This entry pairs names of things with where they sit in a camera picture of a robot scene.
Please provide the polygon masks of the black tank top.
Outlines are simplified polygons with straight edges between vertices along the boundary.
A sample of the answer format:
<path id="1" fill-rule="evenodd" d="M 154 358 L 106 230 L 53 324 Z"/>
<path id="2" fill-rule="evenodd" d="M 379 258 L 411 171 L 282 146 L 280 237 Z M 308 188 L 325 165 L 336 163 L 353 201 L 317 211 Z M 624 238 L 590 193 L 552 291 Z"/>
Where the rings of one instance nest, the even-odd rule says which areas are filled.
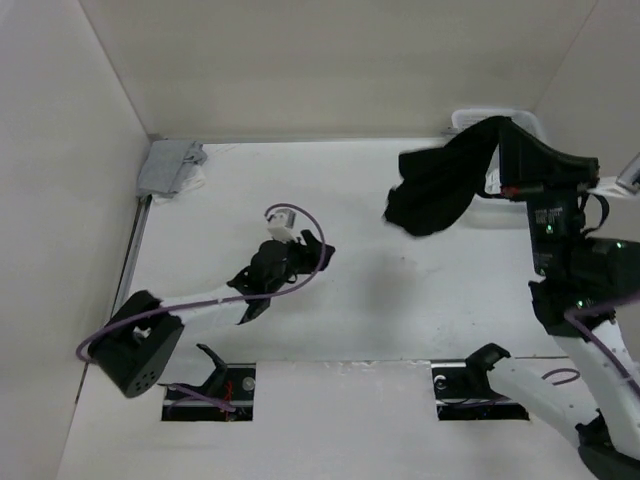
<path id="1" fill-rule="evenodd" d="M 599 161 L 558 151 L 506 116 L 492 116 L 457 134 L 441 147 L 403 152 L 401 177 L 391 188 L 386 222 L 413 237 L 427 237 L 452 226 L 473 198 L 485 196 L 485 176 L 494 150 L 504 180 L 599 175 Z"/>

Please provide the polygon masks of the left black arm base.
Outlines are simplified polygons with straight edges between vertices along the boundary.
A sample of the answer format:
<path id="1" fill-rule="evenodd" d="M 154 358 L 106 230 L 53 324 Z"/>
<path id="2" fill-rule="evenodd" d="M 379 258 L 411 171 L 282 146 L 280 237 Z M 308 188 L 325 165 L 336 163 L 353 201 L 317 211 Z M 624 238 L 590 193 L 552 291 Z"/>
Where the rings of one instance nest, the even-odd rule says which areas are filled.
<path id="1" fill-rule="evenodd" d="M 208 357 L 200 385 L 182 383 L 167 389 L 161 420 L 165 422 L 250 422 L 254 414 L 257 366 L 228 364 L 209 346 L 197 348 Z"/>

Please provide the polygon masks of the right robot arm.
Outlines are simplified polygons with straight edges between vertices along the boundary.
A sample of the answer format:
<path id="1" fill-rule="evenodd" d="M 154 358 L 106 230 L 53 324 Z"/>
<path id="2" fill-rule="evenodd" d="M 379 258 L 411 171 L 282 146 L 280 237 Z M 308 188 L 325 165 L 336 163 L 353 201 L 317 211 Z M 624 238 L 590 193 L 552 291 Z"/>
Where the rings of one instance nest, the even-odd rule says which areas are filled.
<path id="1" fill-rule="evenodd" d="M 523 180 L 500 176 L 502 195 L 523 201 L 534 270 L 529 289 L 536 319 L 572 360 L 595 404 L 579 405 L 536 374 L 518 367 L 495 343 L 466 358 L 464 384 L 517 402 L 558 431 L 598 479 L 639 476 L 639 370 L 616 320 L 618 307 L 639 299 L 639 245 L 599 238 L 586 227 L 590 198 L 606 220 L 610 207 L 595 174 Z"/>

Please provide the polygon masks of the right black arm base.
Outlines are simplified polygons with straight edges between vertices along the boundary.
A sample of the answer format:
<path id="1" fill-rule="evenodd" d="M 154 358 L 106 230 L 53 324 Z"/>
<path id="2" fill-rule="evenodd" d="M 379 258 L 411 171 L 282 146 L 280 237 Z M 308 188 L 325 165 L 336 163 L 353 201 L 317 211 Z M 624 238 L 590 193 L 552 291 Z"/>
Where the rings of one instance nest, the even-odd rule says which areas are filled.
<path id="1" fill-rule="evenodd" d="M 433 362 L 431 375 L 439 421 L 529 421 L 520 404 L 473 383 L 463 362 Z"/>

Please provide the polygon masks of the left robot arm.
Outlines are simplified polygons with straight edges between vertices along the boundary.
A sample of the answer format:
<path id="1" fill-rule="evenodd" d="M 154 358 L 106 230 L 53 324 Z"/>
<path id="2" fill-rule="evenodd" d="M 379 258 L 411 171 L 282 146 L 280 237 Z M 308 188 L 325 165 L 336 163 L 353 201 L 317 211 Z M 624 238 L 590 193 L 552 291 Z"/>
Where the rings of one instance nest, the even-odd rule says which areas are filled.
<path id="1" fill-rule="evenodd" d="M 217 362 L 204 342 L 209 334 L 257 319 L 273 298 L 299 289 L 325 270 L 335 251 L 304 230 L 286 242 L 263 242 L 249 264 L 215 290 L 165 299 L 139 290 L 88 343 L 88 356 L 127 398 L 155 384 L 179 384 L 202 398 L 214 398 L 223 390 L 224 373 L 185 353 L 185 345 L 195 343 Z"/>

